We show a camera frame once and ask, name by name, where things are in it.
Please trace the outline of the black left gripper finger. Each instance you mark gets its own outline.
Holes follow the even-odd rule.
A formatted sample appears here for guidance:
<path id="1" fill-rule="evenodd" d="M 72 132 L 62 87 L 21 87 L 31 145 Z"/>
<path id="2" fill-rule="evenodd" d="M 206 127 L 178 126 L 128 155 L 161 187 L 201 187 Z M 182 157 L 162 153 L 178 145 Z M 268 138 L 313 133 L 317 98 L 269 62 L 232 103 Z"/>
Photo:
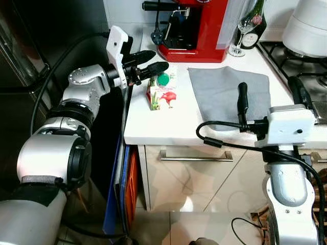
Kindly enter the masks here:
<path id="1" fill-rule="evenodd" d="M 132 54 L 132 65 L 140 65 L 156 56 L 155 51 L 139 51 Z"/>
<path id="2" fill-rule="evenodd" d="M 138 69 L 138 80 L 149 79 L 153 76 L 158 76 L 168 70 L 170 64 L 168 62 L 154 62 L 145 68 Z"/>

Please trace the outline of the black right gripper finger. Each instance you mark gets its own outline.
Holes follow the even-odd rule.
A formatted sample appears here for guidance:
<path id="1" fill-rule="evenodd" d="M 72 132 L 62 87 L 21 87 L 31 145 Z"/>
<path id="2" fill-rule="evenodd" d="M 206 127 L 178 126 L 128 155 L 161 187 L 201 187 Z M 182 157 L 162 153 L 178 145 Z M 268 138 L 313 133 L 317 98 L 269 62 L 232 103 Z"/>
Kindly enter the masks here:
<path id="1" fill-rule="evenodd" d="M 248 85 L 241 82 L 238 85 L 238 120 L 241 125 L 247 124 L 247 110 L 248 110 Z"/>
<path id="2" fill-rule="evenodd" d="M 309 110 L 315 110 L 313 106 L 311 96 L 309 92 L 304 87 L 303 82 L 298 77 L 289 77 L 288 78 L 288 88 L 291 91 L 293 100 L 295 104 L 303 104 Z"/>

